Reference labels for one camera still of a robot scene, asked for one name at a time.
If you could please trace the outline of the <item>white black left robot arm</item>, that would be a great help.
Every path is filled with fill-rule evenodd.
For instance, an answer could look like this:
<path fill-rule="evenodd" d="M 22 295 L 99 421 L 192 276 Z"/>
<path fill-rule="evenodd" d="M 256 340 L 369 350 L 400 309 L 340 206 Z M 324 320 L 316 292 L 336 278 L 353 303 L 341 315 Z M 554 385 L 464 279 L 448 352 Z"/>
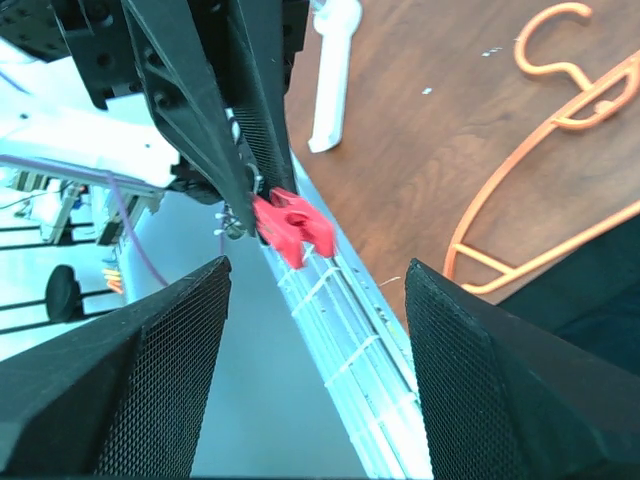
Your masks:
<path fill-rule="evenodd" d="M 305 1 L 5 1 L 1 160 L 231 210 L 294 191 L 284 97 Z"/>

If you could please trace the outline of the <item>black underwear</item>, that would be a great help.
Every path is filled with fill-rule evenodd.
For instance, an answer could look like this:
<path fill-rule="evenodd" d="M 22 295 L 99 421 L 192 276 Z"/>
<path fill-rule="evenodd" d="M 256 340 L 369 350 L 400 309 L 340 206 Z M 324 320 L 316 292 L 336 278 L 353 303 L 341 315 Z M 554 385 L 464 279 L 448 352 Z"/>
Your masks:
<path fill-rule="evenodd" d="M 639 374 L 639 225 L 588 242 L 499 307 Z"/>

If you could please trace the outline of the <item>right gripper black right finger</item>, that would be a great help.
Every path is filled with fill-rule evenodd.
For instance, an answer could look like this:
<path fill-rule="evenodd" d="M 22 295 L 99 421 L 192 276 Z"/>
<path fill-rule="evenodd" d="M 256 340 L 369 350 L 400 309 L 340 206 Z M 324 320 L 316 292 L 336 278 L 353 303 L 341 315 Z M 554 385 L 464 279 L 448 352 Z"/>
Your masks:
<path fill-rule="evenodd" d="M 406 314 L 438 479 L 635 479 L 637 376 L 419 260 Z"/>

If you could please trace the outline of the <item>red clothespin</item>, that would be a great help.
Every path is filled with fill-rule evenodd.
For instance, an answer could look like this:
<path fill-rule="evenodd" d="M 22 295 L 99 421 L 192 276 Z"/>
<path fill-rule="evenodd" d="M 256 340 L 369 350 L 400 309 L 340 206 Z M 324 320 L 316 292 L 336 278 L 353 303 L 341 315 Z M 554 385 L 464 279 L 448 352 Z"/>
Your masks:
<path fill-rule="evenodd" d="M 324 258 L 335 255 L 337 244 L 333 223 L 304 198 L 274 188 L 268 200 L 253 195 L 252 204 L 259 236 L 291 268 L 304 267 L 305 243 L 312 245 Z"/>

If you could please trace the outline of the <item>orange plastic hanger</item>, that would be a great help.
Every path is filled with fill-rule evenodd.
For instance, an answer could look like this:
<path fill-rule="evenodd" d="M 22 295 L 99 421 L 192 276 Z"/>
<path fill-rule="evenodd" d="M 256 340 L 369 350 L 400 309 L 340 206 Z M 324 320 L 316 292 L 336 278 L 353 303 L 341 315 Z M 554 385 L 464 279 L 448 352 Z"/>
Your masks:
<path fill-rule="evenodd" d="M 639 212 L 639 5 L 527 4 L 508 119 L 458 221 L 444 275 L 491 300 Z"/>

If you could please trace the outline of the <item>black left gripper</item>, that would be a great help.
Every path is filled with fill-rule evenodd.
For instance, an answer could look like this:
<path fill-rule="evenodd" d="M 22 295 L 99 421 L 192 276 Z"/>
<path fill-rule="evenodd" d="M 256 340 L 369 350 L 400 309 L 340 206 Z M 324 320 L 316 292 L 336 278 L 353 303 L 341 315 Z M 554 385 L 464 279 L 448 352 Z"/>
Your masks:
<path fill-rule="evenodd" d="M 141 92 L 140 76 L 159 132 L 217 189 L 249 235 L 249 181 L 218 84 L 266 188 L 296 190 L 284 101 L 296 57 L 294 1 L 49 6 L 93 104 L 105 110 L 107 100 Z"/>

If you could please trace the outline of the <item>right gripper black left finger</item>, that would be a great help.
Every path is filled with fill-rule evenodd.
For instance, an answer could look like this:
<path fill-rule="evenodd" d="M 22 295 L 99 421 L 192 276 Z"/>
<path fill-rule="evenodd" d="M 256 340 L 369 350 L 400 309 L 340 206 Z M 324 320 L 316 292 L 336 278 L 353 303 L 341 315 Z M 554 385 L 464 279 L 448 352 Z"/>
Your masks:
<path fill-rule="evenodd" d="M 1 364 L 8 478 L 186 478 L 231 290 L 218 257 Z"/>

